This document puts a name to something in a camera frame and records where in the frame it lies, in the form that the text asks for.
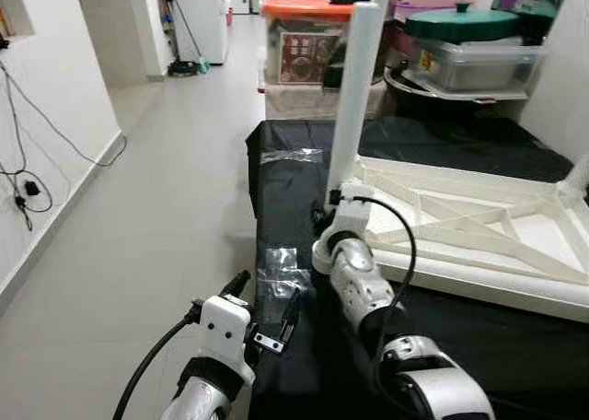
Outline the orange lid storage box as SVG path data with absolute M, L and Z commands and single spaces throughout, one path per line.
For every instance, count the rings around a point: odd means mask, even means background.
M 331 0 L 262 0 L 266 85 L 319 85 L 353 8 Z

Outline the black plastic bag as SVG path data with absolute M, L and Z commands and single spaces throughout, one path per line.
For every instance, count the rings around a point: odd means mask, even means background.
M 379 82 L 386 73 L 387 67 L 399 62 L 398 52 L 394 50 L 399 25 L 399 21 L 395 19 L 384 20 L 371 83 Z M 320 86 L 324 90 L 340 90 L 342 75 L 344 75 L 346 50 L 348 50 L 348 33 L 348 28 L 345 26 L 336 45 L 329 49 L 328 61 L 321 67 L 323 76 L 321 76 Z

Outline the black floor mop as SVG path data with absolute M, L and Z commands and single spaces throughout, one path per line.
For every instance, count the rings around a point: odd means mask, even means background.
M 173 40 L 173 61 L 168 64 L 167 75 L 169 77 L 194 77 L 196 75 L 207 74 L 210 70 L 210 63 L 202 57 L 201 48 L 192 32 L 191 26 L 189 25 L 188 17 L 186 17 L 182 6 L 177 0 L 164 0 L 167 5 L 167 14 L 171 18 L 172 24 L 172 40 Z M 197 58 L 194 61 L 185 61 L 181 57 L 181 38 L 189 37 L 194 46 Z

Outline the beige stone bench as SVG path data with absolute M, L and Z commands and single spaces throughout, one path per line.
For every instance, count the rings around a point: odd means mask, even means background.
M 320 85 L 261 84 L 265 120 L 335 120 L 341 93 Z

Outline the white chest freezer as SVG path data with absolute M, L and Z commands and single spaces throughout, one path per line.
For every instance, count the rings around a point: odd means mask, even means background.
M 172 8 L 180 60 L 223 65 L 230 45 L 230 0 L 174 0 Z

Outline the black tablecloth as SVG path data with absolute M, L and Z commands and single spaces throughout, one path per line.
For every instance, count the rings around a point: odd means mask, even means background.
M 248 135 L 249 198 L 257 251 L 296 248 L 311 262 L 311 203 L 323 197 L 332 141 L 329 120 L 265 120 Z M 320 163 L 278 160 L 261 152 L 321 149 Z M 404 118 L 367 122 L 359 151 L 530 181 L 559 181 L 572 161 L 506 120 L 485 125 L 425 124 Z M 412 286 L 404 327 L 431 337 L 492 398 L 500 420 L 589 420 L 589 327 L 555 316 L 492 305 Z M 257 353 L 249 420 L 359 420 L 378 414 L 367 377 L 369 356 L 341 314 L 325 278 L 312 277 L 299 320 L 280 356 Z

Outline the black wok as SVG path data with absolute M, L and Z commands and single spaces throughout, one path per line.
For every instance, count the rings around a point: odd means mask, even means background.
M 524 99 L 442 99 L 404 77 L 407 66 L 387 69 L 384 75 L 386 99 L 383 116 L 413 120 L 468 120 L 468 118 L 509 117 L 525 104 Z

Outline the clear plastic storage box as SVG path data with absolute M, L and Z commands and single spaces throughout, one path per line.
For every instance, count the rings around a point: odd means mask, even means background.
M 547 50 L 505 42 L 416 40 L 407 78 L 455 95 L 521 95 Z

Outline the clear tape cross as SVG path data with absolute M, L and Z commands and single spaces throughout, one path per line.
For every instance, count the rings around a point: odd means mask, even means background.
M 266 298 L 293 298 L 311 285 L 310 273 L 300 268 L 298 249 L 268 248 L 262 252 L 258 278 L 260 295 Z

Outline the clear tape strip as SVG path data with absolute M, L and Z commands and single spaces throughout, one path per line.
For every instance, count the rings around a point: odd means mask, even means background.
M 321 149 L 282 149 L 261 152 L 260 164 L 278 162 L 278 160 L 294 160 L 294 162 L 320 163 L 323 158 Z

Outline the green plastic lid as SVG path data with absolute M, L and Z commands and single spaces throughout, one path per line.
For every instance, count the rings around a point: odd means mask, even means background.
M 449 10 L 412 13 L 405 20 L 405 29 L 417 40 L 497 41 L 512 37 L 518 24 L 516 13 L 479 10 L 469 3 L 459 3 Z

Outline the dark green box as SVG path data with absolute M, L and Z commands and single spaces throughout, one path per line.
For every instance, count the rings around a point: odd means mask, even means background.
M 492 10 L 514 13 L 518 25 L 514 33 L 525 46 L 541 46 L 555 24 L 564 0 L 491 0 Z

